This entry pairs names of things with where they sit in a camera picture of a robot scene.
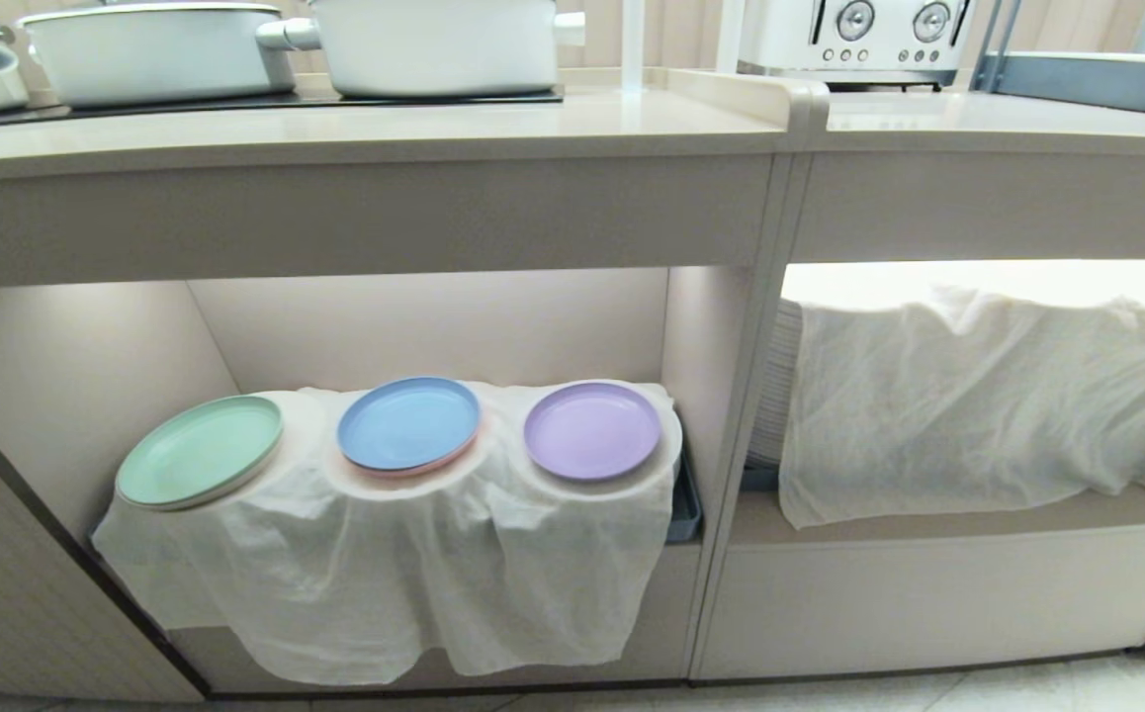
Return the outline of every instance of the blue plate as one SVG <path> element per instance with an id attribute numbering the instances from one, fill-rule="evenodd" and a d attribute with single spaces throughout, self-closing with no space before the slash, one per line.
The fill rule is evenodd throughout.
<path id="1" fill-rule="evenodd" d="M 448 379 L 404 379 L 362 396 L 339 419 L 347 459 L 370 469 L 409 469 L 453 454 L 481 425 L 481 402 Z"/>

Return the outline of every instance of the toaster dial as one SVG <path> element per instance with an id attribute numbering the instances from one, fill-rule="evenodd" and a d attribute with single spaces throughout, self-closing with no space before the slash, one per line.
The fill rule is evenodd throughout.
<path id="1" fill-rule="evenodd" d="M 916 40 L 938 41 L 951 22 L 951 9 L 946 3 L 929 3 L 916 15 Z"/>
<path id="2" fill-rule="evenodd" d="M 871 3 L 868 3 L 867 0 L 853 0 L 853 3 L 840 8 L 840 13 L 836 17 L 836 32 L 840 35 L 840 40 L 862 40 L 867 32 L 871 31 L 871 23 L 875 19 L 876 9 L 872 8 Z"/>

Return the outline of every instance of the black mat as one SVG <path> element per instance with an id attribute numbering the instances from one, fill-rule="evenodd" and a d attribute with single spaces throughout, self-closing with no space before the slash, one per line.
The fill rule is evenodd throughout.
<path id="1" fill-rule="evenodd" d="M 559 104 L 563 101 L 562 87 L 537 90 L 531 94 L 502 96 L 436 96 L 435 98 L 385 98 L 384 96 L 360 96 L 341 98 L 337 94 L 322 96 L 301 94 L 264 94 L 240 98 L 210 98 L 207 101 L 175 101 L 171 104 L 141 104 L 111 106 L 105 109 L 72 109 L 71 106 L 45 106 L 40 109 L 16 109 L 0 112 L 0 126 L 30 125 L 38 121 L 63 119 L 93 119 L 101 117 L 135 117 L 142 113 L 171 112 L 219 112 L 224 109 L 311 109 L 318 106 L 460 106 L 473 104 Z"/>

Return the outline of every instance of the white cloth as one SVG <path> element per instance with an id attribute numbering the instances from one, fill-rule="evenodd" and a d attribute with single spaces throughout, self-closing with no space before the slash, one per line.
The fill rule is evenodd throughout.
<path id="1" fill-rule="evenodd" d="M 528 410 L 559 387 L 468 383 L 481 434 L 409 481 L 364 477 L 334 445 L 338 417 L 365 391 L 273 394 L 318 410 L 307 456 L 284 462 L 284 446 L 300 446 L 284 434 L 264 476 L 199 509 L 117 500 L 94 545 L 165 627 L 230 626 L 266 671 L 302 683 L 388 683 L 432 648 L 464 675 L 608 663 L 662 553 L 681 449 L 663 388 L 622 385 L 662 414 L 662 445 L 590 488 L 524 451 Z"/>
<path id="2" fill-rule="evenodd" d="M 1145 262 L 793 266 L 793 527 L 1145 483 Z"/>

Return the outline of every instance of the shelf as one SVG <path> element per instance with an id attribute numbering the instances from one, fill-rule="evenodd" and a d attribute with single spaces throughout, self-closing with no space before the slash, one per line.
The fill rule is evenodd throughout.
<path id="1" fill-rule="evenodd" d="M 875 517 L 795 530 L 779 509 L 774 491 L 741 492 L 731 548 L 942 540 L 942 538 L 1044 535 L 1145 527 L 1145 488 L 1130 485 L 1118 497 L 1084 492 L 1020 512 Z"/>
<path id="2" fill-rule="evenodd" d="M 570 85 L 562 104 L 314 106 L 144 113 L 0 127 L 0 179 L 184 167 L 772 153 L 803 86 L 653 72 L 623 95 Z M 567 72 L 568 81 L 598 80 Z"/>
<path id="3" fill-rule="evenodd" d="M 821 150 L 1145 156 L 1145 113 L 989 94 L 831 94 Z"/>

